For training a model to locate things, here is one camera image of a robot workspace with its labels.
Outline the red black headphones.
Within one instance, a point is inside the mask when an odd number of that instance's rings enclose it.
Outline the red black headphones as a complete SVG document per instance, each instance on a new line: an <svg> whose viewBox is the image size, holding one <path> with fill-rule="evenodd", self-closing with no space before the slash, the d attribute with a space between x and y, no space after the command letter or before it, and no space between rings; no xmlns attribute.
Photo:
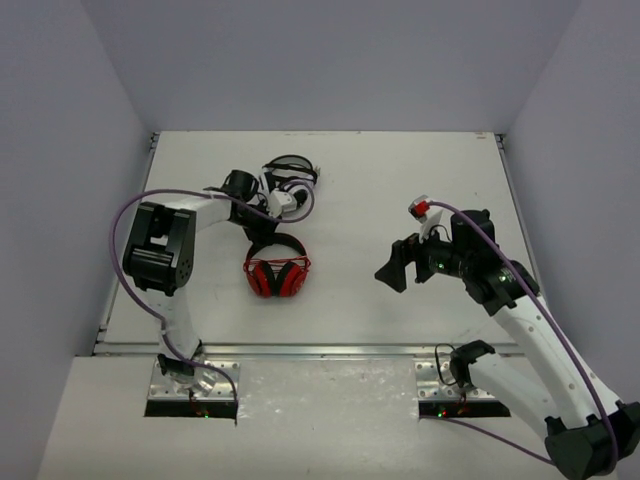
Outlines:
<svg viewBox="0 0 640 480"><path fill-rule="evenodd" d="M267 247L284 246L295 256L280 259L261 259L257 255ZM259 297L286 298L295 296L304 285L311 268L311 260L304 245L294 236L275 233L254 242L247 251L243 271L251 290Z"/></svg>

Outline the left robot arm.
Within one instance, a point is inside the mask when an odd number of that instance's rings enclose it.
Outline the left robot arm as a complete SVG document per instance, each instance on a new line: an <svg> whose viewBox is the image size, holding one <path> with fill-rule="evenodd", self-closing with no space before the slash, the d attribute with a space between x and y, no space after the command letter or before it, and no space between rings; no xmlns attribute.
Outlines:
<svg viewBox="0 0 640 480"><path fill-rule="evenodd" d="M220 187L200 191L167 189L178 201L154 203L152 191L127 202L136 213L122 255L111 261L130 298L157 324L163 375L188 386L203 378L236 386L223 369L207 363L186 299L194 270L196 236L216 224L231 222L264 239L284 222L296 200L268 172L255 177L232 171Z"/></svg>

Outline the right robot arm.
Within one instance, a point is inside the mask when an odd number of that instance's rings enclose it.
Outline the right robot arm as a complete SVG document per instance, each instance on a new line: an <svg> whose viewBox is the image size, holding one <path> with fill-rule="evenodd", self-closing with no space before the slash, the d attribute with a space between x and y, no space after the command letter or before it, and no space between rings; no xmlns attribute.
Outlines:
<svg viewBox="0 0 640 480"><path fill-rule="evenodd" d="M623 401L588 366L549 312L536 280L497 245L489 211L460 211L426 197L408 211L420 230L392 244L376 280L401 293L408 265L415 266L418 284L436 275L461 280L539 377L526 378L493 346L476 340L450 353L455 386L496 397L541 438L550 464L565 478L613 473L639 444L639 405Z"/></svg>

